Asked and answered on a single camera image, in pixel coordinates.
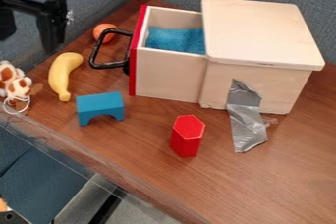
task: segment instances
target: wooden box lid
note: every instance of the wooden box lid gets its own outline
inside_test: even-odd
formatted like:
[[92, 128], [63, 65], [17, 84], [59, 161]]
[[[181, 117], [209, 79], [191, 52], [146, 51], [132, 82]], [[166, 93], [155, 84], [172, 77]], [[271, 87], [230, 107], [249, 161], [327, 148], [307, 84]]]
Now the wooden box lid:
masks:
[[314, 71], [325, 65], [296, 5], [202, 0], [202, 12], [212, 62]]

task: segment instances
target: wooden box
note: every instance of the wooden box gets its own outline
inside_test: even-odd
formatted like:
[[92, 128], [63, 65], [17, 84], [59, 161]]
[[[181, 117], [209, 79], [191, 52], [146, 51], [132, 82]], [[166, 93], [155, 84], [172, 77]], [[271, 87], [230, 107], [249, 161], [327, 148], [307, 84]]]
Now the wooden box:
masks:
[[[204, 28], [206, 55], [145, 47], [149, 27]], [[297, 6], [202, 0], [202, 13], [143, 7], [131, 49], [130, 94], [225, 109], [232, 79], [286, 114], [324, 60]]]

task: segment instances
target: floor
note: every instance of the floor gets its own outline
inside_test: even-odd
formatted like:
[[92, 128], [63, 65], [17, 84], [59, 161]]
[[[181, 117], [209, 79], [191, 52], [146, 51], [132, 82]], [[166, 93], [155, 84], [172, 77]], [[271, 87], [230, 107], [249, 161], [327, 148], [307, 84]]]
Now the floor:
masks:
[[[58, 214], [55, 218], [55, 224], [90, 223], [93, 216], [116, 189], [117, 186], [114, 184], [99, 175], [94, 175]], [[108, 220], [103, 223], [178, 224], [180, 222], [137, 197], [126, 194]]]

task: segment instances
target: banana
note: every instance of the banana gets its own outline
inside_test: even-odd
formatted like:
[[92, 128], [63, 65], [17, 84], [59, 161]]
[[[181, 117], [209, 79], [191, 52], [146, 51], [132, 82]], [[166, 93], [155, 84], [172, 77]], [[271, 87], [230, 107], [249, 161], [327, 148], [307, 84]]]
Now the banana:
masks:
[[75, 70], [84, 58], [78, 53], [63, 53], [52, 63], [49, 70], [49, 85], [59, 95], [61, 101], [69, 101], [71, 94], [68, 92], [69, 75]]

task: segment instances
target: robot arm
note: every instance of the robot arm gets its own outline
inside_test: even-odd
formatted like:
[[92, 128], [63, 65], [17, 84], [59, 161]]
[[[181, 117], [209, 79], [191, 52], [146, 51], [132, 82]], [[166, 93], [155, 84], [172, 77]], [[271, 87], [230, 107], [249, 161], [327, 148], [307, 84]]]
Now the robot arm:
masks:
[[16, 31], [13, 11], [36, 16], [37, 28], [46, 53], [64, 43], [67, 25], [67, 0], [0, 0], [0, 40]]

